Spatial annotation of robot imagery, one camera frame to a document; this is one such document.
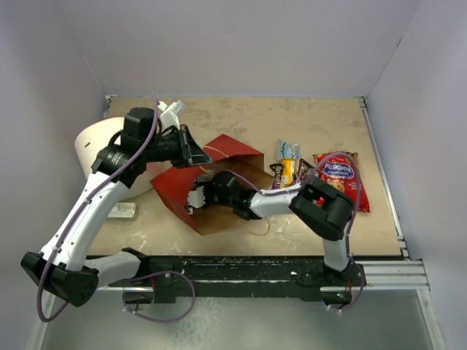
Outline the red paper bag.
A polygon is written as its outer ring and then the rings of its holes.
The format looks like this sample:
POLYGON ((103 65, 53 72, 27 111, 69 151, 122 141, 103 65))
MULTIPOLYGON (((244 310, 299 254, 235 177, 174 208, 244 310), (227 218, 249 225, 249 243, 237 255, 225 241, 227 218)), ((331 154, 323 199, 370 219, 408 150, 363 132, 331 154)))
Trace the red paper bag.
POLYGON ((188 194, 200 176, 208 171, 217 173, 222 168, 236 172, 262 190, 269 189, 273 182, 273 176, 264 168, 264 154, 226 134, 208 142, 204 151, 213 159, 213 164, 182 169, 171 167, 151 181, 167 209, 202 236, 231 228, 240 217, 233 209, 218 203, 194 209, 191 214, 188 212, 188 194))

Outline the purple candy pack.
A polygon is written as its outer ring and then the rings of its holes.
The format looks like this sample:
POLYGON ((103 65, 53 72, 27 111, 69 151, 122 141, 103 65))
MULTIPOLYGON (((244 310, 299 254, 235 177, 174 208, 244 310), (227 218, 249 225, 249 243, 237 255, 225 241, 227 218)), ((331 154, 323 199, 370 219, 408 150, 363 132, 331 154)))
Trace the purple candy pack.
POLYGON ((272 170, 274 179, 271 185, 272 190, 278 190, 282 188, 282 174, 284 171, 284 166, 281 163, 273 163, 269 166, 272 170))

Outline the white blue snack wrapper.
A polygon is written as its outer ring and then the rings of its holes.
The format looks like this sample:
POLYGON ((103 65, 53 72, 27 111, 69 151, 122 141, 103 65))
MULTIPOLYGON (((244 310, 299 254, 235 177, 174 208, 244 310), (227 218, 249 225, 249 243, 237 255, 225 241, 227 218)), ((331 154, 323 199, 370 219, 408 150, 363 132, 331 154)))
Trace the white blue snack wrapper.
POLYGON ((285 140, 279 139, 277 144, 277 161, 283 159, 299 160, 301 158, 300 145, 298 142, 289 144, 285 140))

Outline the small white green box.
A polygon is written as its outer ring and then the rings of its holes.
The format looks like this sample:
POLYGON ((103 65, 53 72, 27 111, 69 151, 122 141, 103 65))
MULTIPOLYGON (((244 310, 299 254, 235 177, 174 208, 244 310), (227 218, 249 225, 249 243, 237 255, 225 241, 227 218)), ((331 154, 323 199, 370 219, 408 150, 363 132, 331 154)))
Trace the small white green box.
POLYGON ((107 215, 108 219, 133 220, 136 218, 137 204, 130 202, 117 203, 107 215))

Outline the yellow snack pack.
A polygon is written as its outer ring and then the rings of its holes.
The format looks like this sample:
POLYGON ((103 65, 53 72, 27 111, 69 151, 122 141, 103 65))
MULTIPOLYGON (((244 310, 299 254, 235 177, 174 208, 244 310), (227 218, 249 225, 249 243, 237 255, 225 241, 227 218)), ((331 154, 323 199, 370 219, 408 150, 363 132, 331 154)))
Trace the yellow snack pack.
POLYGON ((293 158, 283 158, 280 163, 282 164, 282 175, 280 179, 281 188, 291 186, 294 182, 294 176, 296 172, 296 161, 293 158))

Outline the brown green candy pack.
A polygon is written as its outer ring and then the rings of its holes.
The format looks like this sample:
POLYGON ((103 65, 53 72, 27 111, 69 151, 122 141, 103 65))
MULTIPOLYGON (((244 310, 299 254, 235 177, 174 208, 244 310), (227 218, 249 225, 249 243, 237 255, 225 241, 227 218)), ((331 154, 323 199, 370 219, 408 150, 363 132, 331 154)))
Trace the brown green candy pack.
POLYGON ((309 172, 314 167, 305 159, 301 158, 298 162, 298 170, 296 173, 295 183, 302 183, 309 175, 309 172))

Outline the red cookie snack bag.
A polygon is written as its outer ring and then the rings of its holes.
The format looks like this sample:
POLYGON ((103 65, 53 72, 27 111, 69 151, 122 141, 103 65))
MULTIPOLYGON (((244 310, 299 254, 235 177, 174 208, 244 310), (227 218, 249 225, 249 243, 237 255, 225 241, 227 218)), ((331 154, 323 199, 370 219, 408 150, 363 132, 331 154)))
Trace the red cookie snack bag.
MULTIPOLYGON (((345 151, 336 152, 344 152, 349 155, 354 160, 358 170, 358 153, 345 151)), ((313 155, 315 165, 329 154, 330 153, 321 153, 313 155)), ((355 169, 352 167, 347 157, 342 155, 333 156, 323 166, 319 167, 318 172, 321 180, 345 193, 355 202, 357 199, 357 178, 355 176, 355 169)), ((370 212, 370 203, 363 186, 363 180, 361 180, 360 205, 358 210, 367 213, 370 212)))

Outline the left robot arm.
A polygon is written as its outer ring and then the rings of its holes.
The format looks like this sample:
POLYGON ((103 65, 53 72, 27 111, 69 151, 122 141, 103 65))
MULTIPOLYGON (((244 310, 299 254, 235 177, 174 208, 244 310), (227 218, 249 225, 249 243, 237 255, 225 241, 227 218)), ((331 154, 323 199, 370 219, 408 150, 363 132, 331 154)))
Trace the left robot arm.
POLYGON ((137 252, 123 250, 94 260, 87 256, 109 213, 149 163, 169 161, 175 168, 189 168, 212 162, 188 126, 179 122, 184 109, 181 101, 131 109, 122 128, 97 153, 85 187, 63 224, 39 252, 26 252, 20 262, 38 287, 38 306, 43 292, 79 307, 99 287, 124 279, 134 286, 147 283, 150 268, 137 252))

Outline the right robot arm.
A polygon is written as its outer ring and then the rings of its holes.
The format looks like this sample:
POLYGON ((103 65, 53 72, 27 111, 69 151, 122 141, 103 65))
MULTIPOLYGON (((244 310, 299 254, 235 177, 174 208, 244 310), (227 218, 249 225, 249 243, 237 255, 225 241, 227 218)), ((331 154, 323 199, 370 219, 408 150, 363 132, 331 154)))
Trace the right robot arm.
POLYGON ((323 180, 315 177, 306 184, 257 192, 240 184, 232 173, 221 171, 204 185, 204 196, 206 206, 229 207, 243 220, 296 215, 323 240, 325 279, 332 285, 341 285, 350 277, 344 231, 352 220, 353 201, 323 180))

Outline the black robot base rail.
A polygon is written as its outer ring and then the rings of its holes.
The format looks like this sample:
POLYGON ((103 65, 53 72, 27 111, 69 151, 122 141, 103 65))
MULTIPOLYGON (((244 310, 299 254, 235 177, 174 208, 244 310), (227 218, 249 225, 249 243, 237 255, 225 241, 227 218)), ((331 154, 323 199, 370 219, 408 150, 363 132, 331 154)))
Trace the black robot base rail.
POLYGON ((154 302, 178 297, 296 298, 347 305, 351 289, 366 285, 362 265, 342 272, 319 256, 149 256, 136 281, 117 281, 127 292, 154 292, 154 302))

